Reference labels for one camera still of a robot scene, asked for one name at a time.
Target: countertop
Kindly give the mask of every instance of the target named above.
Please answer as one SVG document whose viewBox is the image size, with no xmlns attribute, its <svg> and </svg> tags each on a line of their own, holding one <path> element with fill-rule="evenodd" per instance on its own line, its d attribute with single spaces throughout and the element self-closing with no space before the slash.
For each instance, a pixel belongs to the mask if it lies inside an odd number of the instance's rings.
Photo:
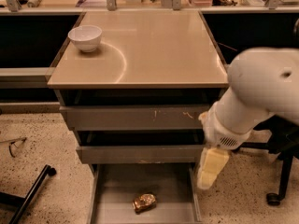
<svg viewBox="0 0 299 224">
<path fill-rule="evenodd" d="M 87 12 L 99 49 L 69 43 L 50 80 L 53 89 L 227 87 L 226 71 L 198 11 Z"/>
</svg>

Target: speckled floor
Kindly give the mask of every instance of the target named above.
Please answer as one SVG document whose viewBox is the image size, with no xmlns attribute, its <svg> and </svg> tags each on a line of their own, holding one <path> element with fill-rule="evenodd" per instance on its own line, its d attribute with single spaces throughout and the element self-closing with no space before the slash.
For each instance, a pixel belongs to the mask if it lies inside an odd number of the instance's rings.
<svg viewBox="0 0 299 224">
<path fill-rule="evenodd" d="M 27 136 L 9 155 L 6 144 L 0 145 L 0 191 L 24 196 L 45 164 L 55 167 L 57 175 L 47 177 L 43 189 L 20 223 L 86 223 L 93 176 L 75 152 L 76 140 L 60 114 L 2 114 L 0 141 Z M 252 139 L 265 140 L 266 133 Z M 230 159 L 212 189 L 198 191 L 203 223 L 299 223 L 299 169 L 294 160 L 286 199 L 279 207 L 268 206 L 267 192 L 277 192 L 281 162 L 265 151 L 241 149 Z M 11 218 L 1 209 L 0 223 Z"/>
</svg>

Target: small bowl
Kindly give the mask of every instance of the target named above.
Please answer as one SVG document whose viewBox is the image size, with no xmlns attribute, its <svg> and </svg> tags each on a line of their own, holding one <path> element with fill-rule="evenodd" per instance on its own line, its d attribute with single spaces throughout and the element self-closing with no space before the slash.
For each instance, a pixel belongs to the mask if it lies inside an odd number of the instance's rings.
<svg viewBox="0 0 299 224">
<path fill-rule="evenodd" d="M 83 52 L 96 50 L 100 45 L 101 36 L 102 29 L 91 25 L 76 27 L 68 33 L 71 42 Z"/>
</svg>

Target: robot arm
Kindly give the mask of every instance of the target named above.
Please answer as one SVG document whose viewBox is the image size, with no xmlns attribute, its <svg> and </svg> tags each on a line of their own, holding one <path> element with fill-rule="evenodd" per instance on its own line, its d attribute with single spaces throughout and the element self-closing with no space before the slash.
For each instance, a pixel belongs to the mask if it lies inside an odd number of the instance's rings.
<svg viewBox="0 0 299 224">
<path fill-rule="evenodd" d="M 230 88 L 200 116 L 206 139 L 197 186 L 209 189 L 252 129 L 274 115 L 299 125 L 299 50 L 248 49 L 228 70 Z"/>
</svg>

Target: chair caster wheel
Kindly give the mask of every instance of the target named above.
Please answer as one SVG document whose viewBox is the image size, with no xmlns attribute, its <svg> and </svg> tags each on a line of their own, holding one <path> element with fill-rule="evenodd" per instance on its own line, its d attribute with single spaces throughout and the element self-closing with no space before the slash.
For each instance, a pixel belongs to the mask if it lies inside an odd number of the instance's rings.
<svg viewBox="0 0 299 224">
<path fill-rule="evenodd" d="M 50 168 L 50 169 L 48 170 L 48 175 L 49 175 L 49 176 L 54 176 L 54 175 L 56 175 L 56 174 L 57 174 L 56 169 L 54 169 L 54 168 Z"/>
<path fill-rule="evenodd" d="M 268 193 L 267 202 L 269 205 L 280 205 L 279 196 L 276 193 Z"/>
</svg>

